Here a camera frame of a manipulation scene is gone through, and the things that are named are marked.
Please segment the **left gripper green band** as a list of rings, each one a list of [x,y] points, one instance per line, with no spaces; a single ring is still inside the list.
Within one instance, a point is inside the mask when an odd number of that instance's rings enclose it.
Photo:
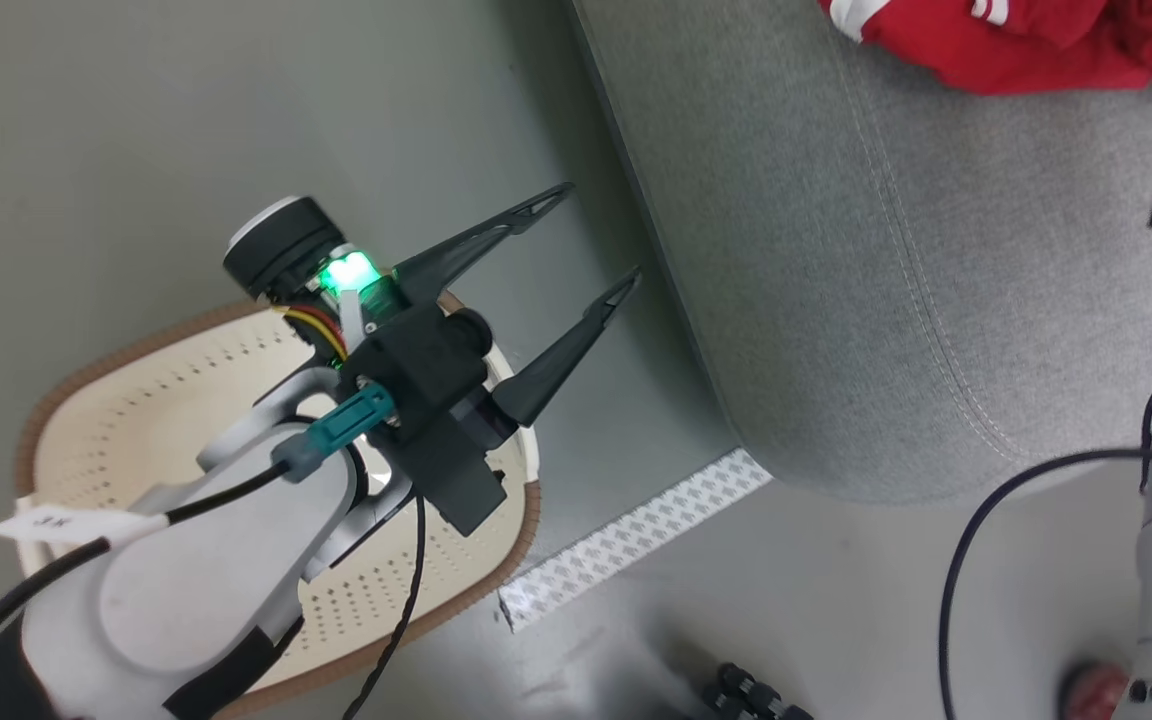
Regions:
[[[262,210],[230,238],[223,270],[251,300],[268,305],[311,347],[312,361],[338,367],[353,348],[410,304],[439,300],[503,240],[530,232],[575,190],[550,187],[435,247],[376,268],[311,197]]]

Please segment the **grey fabric sofa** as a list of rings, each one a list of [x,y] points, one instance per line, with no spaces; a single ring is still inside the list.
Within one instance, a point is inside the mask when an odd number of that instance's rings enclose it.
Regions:
[[[812,0],[570,0],[719,406],[773,477],[973,495],[1137,445],[1152,86],[973,97]]]

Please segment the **white patterned floor tape strip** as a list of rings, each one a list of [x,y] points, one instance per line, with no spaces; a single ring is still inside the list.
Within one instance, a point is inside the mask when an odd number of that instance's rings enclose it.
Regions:
[[[509,579],[497,592],[500,617],[524,632],[772,480],[744,448],[727,452]]]

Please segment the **red clothing with white stripes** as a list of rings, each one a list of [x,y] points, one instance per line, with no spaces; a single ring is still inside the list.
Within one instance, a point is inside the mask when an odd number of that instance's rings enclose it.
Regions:
[[[817,0],[851,41],[969,94],[1139,90],[1152,0]]]

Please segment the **red round button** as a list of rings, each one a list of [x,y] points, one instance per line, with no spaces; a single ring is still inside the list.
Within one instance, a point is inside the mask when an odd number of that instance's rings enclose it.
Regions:
[[[1058,720],[1112,720],[1129,684],[1123,666],[1087,661],[1066,670],[1058,694]]]

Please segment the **black roller base wheel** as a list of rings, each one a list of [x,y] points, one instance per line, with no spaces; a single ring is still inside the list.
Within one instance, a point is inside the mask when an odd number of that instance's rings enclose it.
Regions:
[[[786,702],[776,689],[732,662],[717,666],[700,698],[718,720],[814,720],[805,708]]]

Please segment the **beige plastic laundry basket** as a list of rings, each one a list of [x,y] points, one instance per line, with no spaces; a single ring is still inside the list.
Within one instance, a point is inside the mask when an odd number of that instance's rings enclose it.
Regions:
[[[159,483],[200,475],[196,457],[310,357],[275,313],[219,306],[70,376],[36,406],[18,445],[18,509],[127,509]],[[429,510],[420,592],[404,641],[447,623],[511,577],[541,511],[535,433],[488,454],[506,501],[471,536]],[[367,670],[403,609],[414,564],[411,509],[338,568],[300,585],[305,623],[268,674],[220,712],[238,720]]]

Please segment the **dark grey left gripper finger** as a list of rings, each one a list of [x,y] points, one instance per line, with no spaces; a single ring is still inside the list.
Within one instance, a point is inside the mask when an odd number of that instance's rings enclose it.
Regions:
[[[492,400],[508,420],[518,427],[535,425],[550,401],[558,395],[558,389],[571,377],[573,370],[585,359],[614,316],[641,286],[641,266],[634,266],[607,291],[590,302],[579,323],[573,324],[529,365],[497,384]]]

